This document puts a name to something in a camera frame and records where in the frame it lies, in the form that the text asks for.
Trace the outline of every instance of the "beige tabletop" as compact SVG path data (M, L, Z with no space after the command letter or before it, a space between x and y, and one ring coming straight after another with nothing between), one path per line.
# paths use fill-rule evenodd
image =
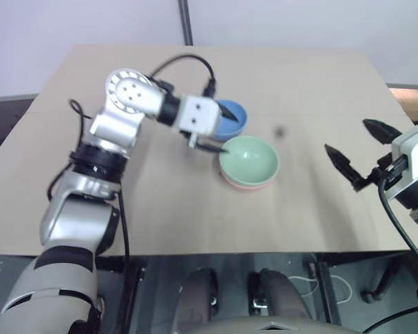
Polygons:
M108 74L149 73L184 51L211 62L217 98L241 103L245 134L277 150L281 168L268 187L240 192L221 179L217 157L190 150L170 129L144 121L123 188L134 255L246 252L341 252L406 249L369 186L355 193L333 168L324 143L340 149L363 175L389 152L362 125L377 118L401 131L412 123L361 54L341 50L221 47L76 47L0 148L0 253L35 255L47 185L77 140L78 100L94 114ZM162 77L179 93L200 93L205 68L177 63ZM276 136L277 129L284 136ZM418 246L408 211L392 206ZM122 254L118 231L109 255Z

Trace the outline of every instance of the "small dark spot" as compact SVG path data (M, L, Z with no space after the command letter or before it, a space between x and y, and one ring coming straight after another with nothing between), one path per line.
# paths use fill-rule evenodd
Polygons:
M274 135L277 138L282 138L283 136L285 136L285 129L283 127L277 127L274 131Z

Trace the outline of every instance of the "blue bowl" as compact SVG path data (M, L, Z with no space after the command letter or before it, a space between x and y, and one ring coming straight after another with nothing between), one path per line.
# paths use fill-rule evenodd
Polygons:
M248 116L245 108L237 102L230 100L218 100L217 102L225 106L238 119L238 122L235 122L225 117L220 118L217 132L213 136L213 139L216 141L228 141L229 139L242 133L246 123L248 122Z

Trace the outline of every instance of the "green bowl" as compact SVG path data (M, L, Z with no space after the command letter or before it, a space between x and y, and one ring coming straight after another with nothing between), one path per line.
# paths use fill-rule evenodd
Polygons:
M238 136L222 146L227 153L219 155L224 176L243 187L268 183L279 170L279 156L265 141L254 136Z

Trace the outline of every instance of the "white cable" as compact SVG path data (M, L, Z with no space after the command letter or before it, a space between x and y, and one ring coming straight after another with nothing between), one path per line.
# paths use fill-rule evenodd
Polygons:
M341 276L338 276L338 275L331 275L330 277L331 278L336 278L337 280L340 280L348 288L348 297L345 298L342 301L338 301L337 305L349 302L351 300L351 298L353 297L353 289L352 289L350 283L345 278L342 278ZM301 294L300 295L301 297L311 296L319 287L319 283L318 283L317 278L307 278L307 277L302 277L302 276L291 276L291 277L288 277L288 279L289 280L303 280L305 282L316 282L316 286L310 292L307 292L306 294Z
M349 295L348 295L348 297L347 297L347 298L345 298L345 299L344 299L344 300L342 300L342 301L338 301L338 302L337 302L337 305L339 305L339 304L344 304L344 303L349 302L349 301L351 300L351 297L353 297L353 289L351 288L350 283L349 283L349 282L347 282L347 280L346 280L345 278L342 278L341 276L331 275L331 277L332 277L332 278L336 278L337 280L342 281L342 282L346 285L346 287L348 288L348 291L349 291Z

